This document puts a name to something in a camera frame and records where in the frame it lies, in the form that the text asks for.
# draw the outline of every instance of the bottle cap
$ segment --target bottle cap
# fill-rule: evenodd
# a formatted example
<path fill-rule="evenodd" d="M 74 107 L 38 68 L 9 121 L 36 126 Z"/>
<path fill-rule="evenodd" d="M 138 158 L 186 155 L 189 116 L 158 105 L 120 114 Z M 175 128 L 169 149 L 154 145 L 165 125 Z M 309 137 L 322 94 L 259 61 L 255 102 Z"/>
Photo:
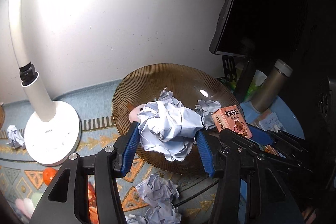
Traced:
<path fill-rule="evenodd" d="M 283 73 L 284 75 L 286 75 L 287 77 L 290 77 L 292 72 L 293 72 L 293 69 L 288 66 L 284 61 L 282 61 L 281 59 L 278 59 L 274 66 L 281 72 Z"/>

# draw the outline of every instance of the white desk lamp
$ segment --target white desk lamp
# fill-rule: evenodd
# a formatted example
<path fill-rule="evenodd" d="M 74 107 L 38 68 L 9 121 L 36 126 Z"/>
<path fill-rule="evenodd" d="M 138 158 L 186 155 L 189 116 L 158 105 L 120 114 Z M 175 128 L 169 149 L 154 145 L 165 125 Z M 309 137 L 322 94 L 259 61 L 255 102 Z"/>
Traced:
<path fill-rule="evenodd" d="M 9 0 L 8 16 L 21 86 L 35 110 L 25 129 L 27 151 L 42 165 L 58 165 L 77 148 L 81 135 L 78 114 L 68 103 L 51 101 L 40 74 L 30 62 L 22 36 L 21 0 Z"/>

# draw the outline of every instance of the brown glass bowl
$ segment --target brown glass bowl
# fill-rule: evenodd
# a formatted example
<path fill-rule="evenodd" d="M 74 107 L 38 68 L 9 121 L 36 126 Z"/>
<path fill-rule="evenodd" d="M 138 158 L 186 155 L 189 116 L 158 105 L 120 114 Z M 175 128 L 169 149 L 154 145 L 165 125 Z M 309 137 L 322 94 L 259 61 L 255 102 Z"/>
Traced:
<path fill-rule="evenodd" d="M 174 93 L 185 107 L 195 109 L 197 100 L 219 101 L 222 107 L 236 105 L 243 114 L 243 110 L 233 94 L 214 77 L 203 71 L 176 64 L 155 64 L 134 70 L 127 75 L 117 87 L 112 100 L 112 113 L 115 126 L 120 135 L 125 135 L 131 125 L 128 114 L 132 108 L 152 102 L 159 98 L 161 91 L 167 87 Z M 208 93 L 202 95 L 200 90 Z M 209 134 L 219 137 L 216 128 Z M 204 173 L 197 145 L 194 145 L 184 161 L 167 161 L 163 154 L 144 151 L 138 147 L 137 155 L 157 168 L 168 172 L 199 175 Z"/>

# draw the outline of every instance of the pink box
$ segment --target pink box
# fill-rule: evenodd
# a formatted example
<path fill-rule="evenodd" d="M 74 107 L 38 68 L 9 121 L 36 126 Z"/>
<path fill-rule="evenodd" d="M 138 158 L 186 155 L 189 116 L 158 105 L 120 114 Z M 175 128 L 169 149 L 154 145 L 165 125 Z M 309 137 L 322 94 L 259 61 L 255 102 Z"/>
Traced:
<path fill-rule="evenodd" d="M 219 132 L 224 128 L 230 128 L 245 138 L 252 137 L 252 133 L 237 106 L 222 107 L 212 114 L 212 118 Z"/>

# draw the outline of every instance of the patterned tablecloth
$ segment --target patterned tablecloth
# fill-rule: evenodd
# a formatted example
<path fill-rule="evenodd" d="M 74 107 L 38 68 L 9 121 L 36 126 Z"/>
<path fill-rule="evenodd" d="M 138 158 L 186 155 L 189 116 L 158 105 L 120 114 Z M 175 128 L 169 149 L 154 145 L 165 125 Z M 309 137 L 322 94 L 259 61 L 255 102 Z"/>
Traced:
<path fill-rule="evenodd" d="M 77 111 L 82 123 L 82 136 L 76 150 L 81 156 L 93 155 L 107 145 L 114 144 L 119 134 L 111 115 L 111 101 L 120 80 L 97 85 L 83 90 L 67 93 L 55 100 L 71 104 Z M 11 207 L 25 223 L 28 219 L 15 206 L 17 198 L 30 198 L 34 192 L 43 193 L 46 185 L 43 183 L 42 166 L 35 162 L 26 150 L 12 149 L 6 145 L 5 130 L 15 125 L 24 132 L 26 123 L 33 113 L 29 102 L 22 101 L 3 106 L 6 118 L 0 131 L 0 190 Z M 122 206 L 126 215 L 144 215 L 148 204 L 139 198 L 135 186 L 149 177 L 159 173 L 162 177 L 171 179 L 178 185 L 180 197 L 173 203 L 177 204 L 194 196 L 190 201 L 179 206 L 182 213 L 182 223 L 204 223 L 208 220 L 217 185 L 215 180 L 207 175 L 186 176 L 159 170 L 144 160 L 135 156 L 131 171 L 123 179 L 117 179 Z M 93 176 L 89 181 L 94 185 Z"/>

